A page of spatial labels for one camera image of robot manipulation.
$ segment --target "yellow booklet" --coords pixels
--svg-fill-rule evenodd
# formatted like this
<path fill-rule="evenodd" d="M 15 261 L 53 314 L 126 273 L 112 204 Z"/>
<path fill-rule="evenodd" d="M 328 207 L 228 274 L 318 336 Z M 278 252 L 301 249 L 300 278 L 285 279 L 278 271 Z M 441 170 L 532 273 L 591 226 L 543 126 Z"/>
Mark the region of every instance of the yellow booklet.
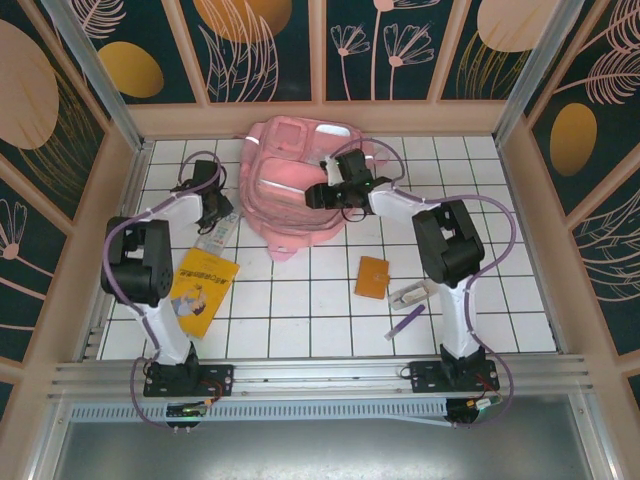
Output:
<path fill-rule="evenodd" d="M 197 248 L 187 252 L 173 275 L 169 293 L 173 311 L 185 333 L 204 337 L 239 268 Z"/>

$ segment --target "white grid floor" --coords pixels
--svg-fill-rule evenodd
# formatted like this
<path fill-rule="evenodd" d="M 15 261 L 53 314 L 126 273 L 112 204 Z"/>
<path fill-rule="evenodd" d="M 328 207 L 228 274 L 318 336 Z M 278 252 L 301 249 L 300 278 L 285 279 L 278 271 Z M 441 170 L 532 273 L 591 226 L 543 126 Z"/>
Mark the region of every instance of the white grid floor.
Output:
<path fill-rule="evenodd" d="M 505 176 L 491 137 L 381 137 L 408 160 L 405 188 L 431 198 L 481 193 L 513 209 Z M 192 152 L 212 150 L 228 171 L 227 187 L 237 188 L 242 140 L 157 142 L 139 211 L 168 196 L 180 162 Z M 184 178 L 191 169 L 185 168 Z M 378 175 L 393 177 L 389 162 Z M 486 262 L 509 239 L 509 223 L 492 206 L 466 202 L 482 240 Z M 177 267 L 197 238 L 195 226 L 172 238 Z M 478 333 L 498 352 L 556 351 L 522 235 L 513 253 L 478 281 Z M 424 277 L 415 236 L 392 219 L 367 217 L 350 223 L 324 245 L 273 263 L 264 241 L 241 221 L 223 256 L 240 265 L 230 292 L 202 340 L 200 358 L 301 358 L 434 354 L 441 341 L 442 310 L 437 296 L 425 313 L 395 339 L 383 335 L 412 308 L 391 312 L 387 300 L 353 294 L 360 257 L 390 262 L 389 292 Z M 147 349 L 138 324 L 114 305 L 105 325 L 98 359 L 132 359 Z"/>

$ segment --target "small orange box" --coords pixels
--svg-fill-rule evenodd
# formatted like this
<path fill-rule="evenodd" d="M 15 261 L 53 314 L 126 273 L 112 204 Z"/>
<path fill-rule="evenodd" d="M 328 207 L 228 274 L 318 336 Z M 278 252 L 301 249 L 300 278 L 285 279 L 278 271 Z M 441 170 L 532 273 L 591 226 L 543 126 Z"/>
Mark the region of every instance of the small orange box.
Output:
<path fill-rule="evenodd" d="M 389 262 L 373 257 L 360 258 L 356 295 L 382 300 L 389 285 Z"/>

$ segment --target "pink backpack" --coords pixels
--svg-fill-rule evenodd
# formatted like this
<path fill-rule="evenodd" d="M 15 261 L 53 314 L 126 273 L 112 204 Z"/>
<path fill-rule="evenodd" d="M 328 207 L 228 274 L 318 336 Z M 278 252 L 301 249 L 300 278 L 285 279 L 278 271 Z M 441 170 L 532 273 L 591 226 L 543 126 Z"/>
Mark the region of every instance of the pink backpack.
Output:
<path fill-rule="evenodd" d="M 242 149 L 240 199 L 249 226 L 267 241 L 274 261 L 342 230 L 342 213 L 310 209 L 304 192 L 327 181 L 320 167 L 325 156 L 358 138 L 362 133 L 347 125 L 306 118 L 280 116 L 253 125 Z M 372 149 L 363 147 L 370 155 Z"/>

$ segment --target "purple pen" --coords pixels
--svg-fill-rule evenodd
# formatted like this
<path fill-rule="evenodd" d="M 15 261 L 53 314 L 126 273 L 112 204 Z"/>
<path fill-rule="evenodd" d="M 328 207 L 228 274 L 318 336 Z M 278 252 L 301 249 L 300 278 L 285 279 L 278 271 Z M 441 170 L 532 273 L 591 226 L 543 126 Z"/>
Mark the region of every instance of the purple pen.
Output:
<path fill-rule="evenodd" d="M 398 333 L 400 333 L 404 329 L 404 327 L 409 325 L 418 315 L 420 315 L 424 309 L 425 309 L 424 305 L 422 304 L 418 305 L 416 308 L 413 309 L 413 311 L 409 315 L 404 317 L 398 325 L 396 325 L 387 333 L 385 333 L 384 338 L 386 338 L 387 340 L 391 340 Z"/>

